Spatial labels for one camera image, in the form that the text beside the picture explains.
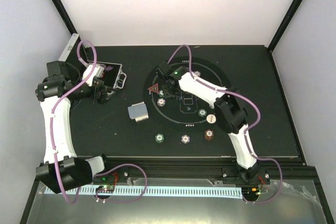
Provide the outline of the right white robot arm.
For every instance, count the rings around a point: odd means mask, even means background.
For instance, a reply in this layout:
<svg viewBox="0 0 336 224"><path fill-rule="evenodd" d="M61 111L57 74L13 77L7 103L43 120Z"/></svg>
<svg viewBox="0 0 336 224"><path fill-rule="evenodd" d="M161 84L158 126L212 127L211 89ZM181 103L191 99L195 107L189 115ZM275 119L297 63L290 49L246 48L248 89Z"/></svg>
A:
<svg viewBox="0 0 336 224"><path fill-rule="evenodd" d="M244 184L252 183L258 177L258 161L249 136L243 97L198 77L187 67L173 69L164 61L156 73L167 84L168 94L188 92L214 108L217 125L228 134L234 147L239 179Z"/></svg>

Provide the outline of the orange black poker chip stack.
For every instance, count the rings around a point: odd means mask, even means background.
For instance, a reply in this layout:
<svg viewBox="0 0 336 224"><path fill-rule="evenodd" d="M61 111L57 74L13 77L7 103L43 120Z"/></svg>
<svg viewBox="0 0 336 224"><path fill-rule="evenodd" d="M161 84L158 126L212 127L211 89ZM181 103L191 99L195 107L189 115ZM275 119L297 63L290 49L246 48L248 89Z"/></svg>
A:
<svg viewBox="0 0 336 224"><path fill-rule="evenodd" d="M210 141L214 138L214 131L208 129L205 131L204 133L204 138L207 140L207 141Z"/></svg>

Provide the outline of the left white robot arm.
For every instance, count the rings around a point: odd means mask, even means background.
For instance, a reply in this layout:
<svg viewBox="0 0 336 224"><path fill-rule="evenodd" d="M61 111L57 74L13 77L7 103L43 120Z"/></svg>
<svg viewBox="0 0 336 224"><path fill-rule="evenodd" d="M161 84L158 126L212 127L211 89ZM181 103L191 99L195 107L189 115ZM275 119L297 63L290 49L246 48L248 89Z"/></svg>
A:
<svg viewBox="0 0 336 224"><path fill-rule="evenodd" d="M46 64L48 76L37 86L35 95L44 114L46 150L44 161L36 168L36 177L53 193L64 193L93 181L108 181L113 174L104 154L87 159L75 152L70 129L70 109L75 101L93 98L98 104L110 100L116 77L114 67L102 63L84 63L82 68L65 62Z"/></svg>

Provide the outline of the blue chips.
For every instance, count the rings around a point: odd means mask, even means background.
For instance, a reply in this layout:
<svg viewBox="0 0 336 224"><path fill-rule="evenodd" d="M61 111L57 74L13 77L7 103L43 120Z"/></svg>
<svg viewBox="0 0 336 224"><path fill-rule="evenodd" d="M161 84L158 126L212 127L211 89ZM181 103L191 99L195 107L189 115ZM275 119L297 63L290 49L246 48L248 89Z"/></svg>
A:
<svg viewBox="0 0 336 224"><path fill-rule="evenodd" d="M201 73L199 71L195 71L194 74L197 76L197 77L200 77L201 76Z"/></svg>
<svg viewBox="0 0 336 224"><path fill-rule="evenodd" d="M165 104L166 104L166 100L164 98L159 98L157 100L157 105L158 106L163 107L163 106L165 106Z"/></svg>

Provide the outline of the blue white poker chip stack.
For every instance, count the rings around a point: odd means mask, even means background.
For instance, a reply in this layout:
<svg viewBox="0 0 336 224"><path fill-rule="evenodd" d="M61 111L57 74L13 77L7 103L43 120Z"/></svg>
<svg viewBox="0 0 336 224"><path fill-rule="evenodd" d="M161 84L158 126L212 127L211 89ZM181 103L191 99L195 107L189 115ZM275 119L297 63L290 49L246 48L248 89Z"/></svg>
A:
<svg viewBox="0 0 336 224"><path fill-rule="evenodd" d="M184 144L187 144L190 142L190 137L188 135L183 135L181 137L181 142L184 143Z"/></svg>

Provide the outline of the green poker chip stack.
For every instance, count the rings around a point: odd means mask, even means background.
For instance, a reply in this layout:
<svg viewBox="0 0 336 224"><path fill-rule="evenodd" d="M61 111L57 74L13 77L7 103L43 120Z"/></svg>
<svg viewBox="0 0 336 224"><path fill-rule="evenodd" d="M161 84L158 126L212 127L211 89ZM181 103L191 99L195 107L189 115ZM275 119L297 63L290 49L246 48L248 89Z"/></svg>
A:
<svg viewBox="0 0 336 224"><path fill-rule="evenodd" d="M158 133L156 136L155 136L155 141L157 143L163 143L164 142L164 135L161 134L161 133Z"/></svg>

